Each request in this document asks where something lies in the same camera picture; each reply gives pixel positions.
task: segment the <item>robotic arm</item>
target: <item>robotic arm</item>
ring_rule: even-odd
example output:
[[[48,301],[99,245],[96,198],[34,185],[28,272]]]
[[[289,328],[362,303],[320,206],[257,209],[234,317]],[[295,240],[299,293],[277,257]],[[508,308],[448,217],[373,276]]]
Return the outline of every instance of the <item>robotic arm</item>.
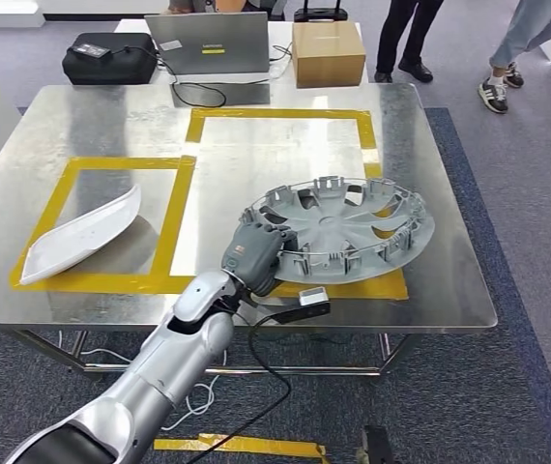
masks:
[[[242,298],[276,286],[279,253],[295,247],[286,227],[240,225],[222,269],[194,279],[140,353],[102,395],[25,441],[6,464],[138,463],[162,424],[232,339]]]

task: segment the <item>metal table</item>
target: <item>metal table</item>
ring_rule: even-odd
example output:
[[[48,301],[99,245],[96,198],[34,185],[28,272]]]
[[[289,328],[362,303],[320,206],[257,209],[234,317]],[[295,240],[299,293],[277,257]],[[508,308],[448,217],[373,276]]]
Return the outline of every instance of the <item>metal table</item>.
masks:
[[[383,360],[372,367],[288,366],[281,371],[380,375],[406,352],[418,334],[477,333],[496,323],[489,292],[413,86],[298,90],[271,85],[270,92],[269,104],[252,106],[271,108],[269,114],[203,110],[194,111],[192,117],[189,108],[176,107],[170,89],[165,85],[42,89],[0,154],[0,330],[83,373],[121,370],[123,365],[80,360],[86,332],[79,333],[74,350],[66,353],[31,330],[147,331],[176,299],[175,291],[140,293],[145,288],[141,285],[126,293],[100,292],[96,284],[88,292],[11,288],[10,273],[59,177],[67,173],[64,169],[71,157],[114,160],[96,169],[89,168],[95,162],[80,161],[83,164],[78,166],[66,200],[59,207],[57,224],[90,211],[131,185],[142,185],[143,203],[139,220],[70,272],[121,275],[121,281],[123,276],[146,275],[163,263],[169,266],[171,276],[193,276],[216,268],[245,206],[280,185],[323,175],[376,175],[378,162],[385,177],[426,199],[436,230],[421,256],[403,269],[407,298],[369,298],[351,290],[339,295],[344,298],[333,299],[329,315],[288,327],[265,327],[382,334]],[[273,108],[286,111],[278,114]],[[318,113],[289,111],[295,108]],[[326,109],[365,112],[360,113],[363,117],[356,125],[357,116],[351,116],[350,111],[330,114]],[[197,114],[200,123],[197,131]],[[370,126],[370,132],[373,130],[375,148],[372,140],[368,142],[368,127],[363,128],[363,121]],[[163,169],[157,162],[152,164],[154,169],[144,163],[140,169],[130,169],[126,163],[134,158],[179,160],[183,156],[194,157],[191,183],[181,170]],[[174,257],[166,263],[154,255],[157,244],[174,245],[174,240],[162,231],[169,226],[166,218],[170,211],[179,213],[179,205],[170,207],[168,202],[171,190],[176,188],[173,186],[183,182],[188,185],[186,206],[185,213],[181,208],[182,221],[176,231]],[[369,293],[379,286],[369,285]],[[274,297],[265,303],[273,308],[284,300]],[[392,350],[387,334],[406,336]],[[260,371],[216,367],[209,372]]]

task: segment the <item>stainless steel tabletop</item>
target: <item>stainless steel tabletop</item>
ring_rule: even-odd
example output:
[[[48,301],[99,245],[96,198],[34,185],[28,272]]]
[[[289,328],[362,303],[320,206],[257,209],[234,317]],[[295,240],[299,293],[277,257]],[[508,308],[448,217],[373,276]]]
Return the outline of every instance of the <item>stainless steel tabletop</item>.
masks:
[[[385,177],[418,191],[436,221],[430,244],[404,268],[404,300],[335,299],[331,314],[296,328],[382,333],[474,333],[496,323],[467,230],[413,86],[297,90],[272,85],[271,108],[360,109],[378,150],[360,148],[350,119],[207,118],[186,142],[191,110],[167,86],[42,89],[0,154],[0,328],[149,329],[176,295],[16,291],[10,273],[71,157],[196,158],[172,276],[216,268],[246,206],[267,189],[321,175]],[[79,171],[57,224],[140,184],[130,229],[71,272],[141,275],[154,261],[174,169]],[[279,303],[271,299],[269,303]]]

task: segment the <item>white desk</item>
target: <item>white desk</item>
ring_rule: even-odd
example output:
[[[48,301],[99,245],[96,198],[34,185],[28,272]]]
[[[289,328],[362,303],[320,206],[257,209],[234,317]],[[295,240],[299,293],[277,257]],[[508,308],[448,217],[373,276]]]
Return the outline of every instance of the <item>white desk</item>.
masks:
[[[281,52],[274,49],[274,45],[281,45],[286,48],[292,38],[293,23],[292,22],[268,22],[269,27],[269,56],[270,58],[279,58],[282,56]],[[362,31],[359,23],[355,23],[360,37]],[[123,19],[114,32],[145,32],[150,34],[146,21],[144,19]],[[230,82],[243,84],[245,82],[254,82],[262,79],[277,80],[279,84],[286,84],[295,86],[295,72],[288,58],[283,58],[278,61],[274,61],[269,68],[269,72],[243,72],[243,73],[228,73],[228,74],[186,74],[179,75],[181,82]],[[151,78],[151,84],[169,84],[172,81],[172,76],[166,70],[160,67],[157,68]],[[368,82],[368,73],[363,68],[362,83]]]

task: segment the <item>yellow tape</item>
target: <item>yellow tape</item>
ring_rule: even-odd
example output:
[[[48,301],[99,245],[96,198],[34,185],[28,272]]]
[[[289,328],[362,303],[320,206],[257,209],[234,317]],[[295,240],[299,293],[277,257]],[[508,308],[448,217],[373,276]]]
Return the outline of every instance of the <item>yellow tape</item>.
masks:
[[[298,297],[299,292],[302,290],[315,288],[316,286],[284,282],[270,296],[293,298]],[[325,290],[330,299],[406,300],[409,297],[407,286],[401,269],[359,282],[325,285]]]
[[[168,275],[176,247],[195,158],[72,158],[63,170],[48,204],[41,214],[18,262],[10,273],[14,290],[57,291],[78,293],[143,293],[178,294],[183,292],[192,277]],[[62,273],[31,285],[20,285],[24,262],[28,248],[43,234],[55,227],[68,196],[82,169],[176,169],[177,175],[164,217],[163,230],[155,248],[155,256],[148,275],[79,274]]]
[[[203,129],[205,127],[205,118],[196,116],[194,110],[191,111],[191,117],[189,118],[189,126],[185,134],[185,142],[198,143],[203,138]]]
[[[175,178],[175,185],[168,200],[168,208],[166,210],[164,224],[160,239],[155,247],[155,256],[151,266],[152,276],[169,276],[170,266],[173,263],[173,256],[177,246],[179,229],[183,220],[183,213],[188,201],[189,186],[191,184],[191,176],[194,174],[194,167],[196,159],[183,157],[179,163],[177,175]]]
[[[212,435],[201,433],[197,440],[156,439],[153,442],[154,450],[203,451],[226,438],[226,435]],[[218,451],[251,452],[254,454],[272,454],[277,456],[307,457],[320,459],[323,464],[329,464],[325,447],[316,443],[292,442],[287,440],[268,440],[254,437],[234,437]]]
[[[366,179],[382,177],[382,172],[378,162],[365,162],[363,164],[363,173],[366,175]]]
[[[177,169],[183,158],[114,158],[74,157],[69,165],[77,170],[85,169]]]
[[[185,141],[200,142],[206,118],[354,119],[360,145],[363,149],[376,148],[370,112],[357,109],[194,108]]]

